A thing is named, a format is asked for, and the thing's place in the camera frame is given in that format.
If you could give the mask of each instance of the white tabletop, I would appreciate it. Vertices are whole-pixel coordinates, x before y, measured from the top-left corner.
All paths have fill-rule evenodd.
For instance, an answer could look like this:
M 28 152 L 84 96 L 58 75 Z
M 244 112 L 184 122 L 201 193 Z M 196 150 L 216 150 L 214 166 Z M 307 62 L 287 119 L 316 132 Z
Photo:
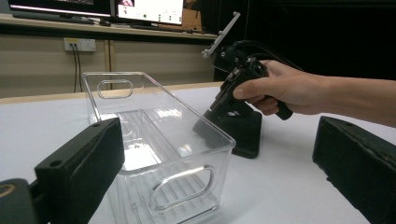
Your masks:
M 204 113 L 218 87 L 173 91 Z M 34 167 L 88 125 L 83 99 L 0 105 L 0 180 L 35 180 Z M 312 162 L 320 116 L 294 114 L 262 121 L 261 153 L 231 156 L 220 208 L 197 223 L 369 223 Z M 348 120 L 396 145 L 396 129 Z M 112 223 L 106 197 L 90 223 Z

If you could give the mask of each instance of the desk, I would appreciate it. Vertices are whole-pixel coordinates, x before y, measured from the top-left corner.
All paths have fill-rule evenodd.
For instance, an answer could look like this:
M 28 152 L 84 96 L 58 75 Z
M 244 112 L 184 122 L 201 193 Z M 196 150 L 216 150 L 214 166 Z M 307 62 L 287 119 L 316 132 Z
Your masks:
M 40 35 L 78 37 L 104 40 L 133 40 L 183 44 L 211 44 L 216 35 L 137 30 L 56 21 L 36 21 L 13 18 L 0 13 L 0 33 L 8 35 Z
M 167 89 L 204 113 L 219 92 L 219 83 Z M 0 114 L 0 180 L 19 177 L 32 182 L 34 167 L 89 125 L 80 93 L 0 99 Z M 259 158 L 231 156 L 219 210 L 197 223 L 369 223 L 312 162 L 319 117 L 294 114 L 286 121 L 264 117 Z M 396 144 L 394 128 L 332 117 Z M 105 197 L 91 223 L 111 224 L 111 218 Z

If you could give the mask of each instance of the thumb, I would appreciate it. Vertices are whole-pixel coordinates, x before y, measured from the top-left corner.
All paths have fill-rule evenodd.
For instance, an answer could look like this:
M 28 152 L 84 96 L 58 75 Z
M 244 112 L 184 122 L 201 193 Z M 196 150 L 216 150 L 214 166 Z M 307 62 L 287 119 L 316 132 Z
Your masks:
M 275 98 L 282 95 L 281 84 L 276 78 L 262 77 L 246 81 L 233 90 L 236 99 L 248 99 L 258 95 L 269 95 Z

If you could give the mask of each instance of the computer monitor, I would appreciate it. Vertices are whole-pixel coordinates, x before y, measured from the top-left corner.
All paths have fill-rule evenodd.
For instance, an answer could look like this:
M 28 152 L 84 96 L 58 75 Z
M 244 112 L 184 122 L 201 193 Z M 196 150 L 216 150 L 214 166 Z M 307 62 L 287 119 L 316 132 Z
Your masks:
M 115 0 L 115 17 L 151 23 L 181 25 L 183 0 Z
M 11 11 L 56 14 L 61 17 L 111 16 L 110 0 L 8 0 Z

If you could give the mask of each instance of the human hand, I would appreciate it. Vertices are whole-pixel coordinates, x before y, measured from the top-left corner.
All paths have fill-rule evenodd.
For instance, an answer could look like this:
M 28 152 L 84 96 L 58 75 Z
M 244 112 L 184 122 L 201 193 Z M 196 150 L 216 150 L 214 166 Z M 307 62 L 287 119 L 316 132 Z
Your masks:
M 277 61 L 262 61 L 268 77 L 249 80 L 233 91 L 236 99 L 246 99 L 264 115 L 279 111 L 278 100 L 293 112 L 312 115 L 322 112 L 324 78 L 299 71 Z

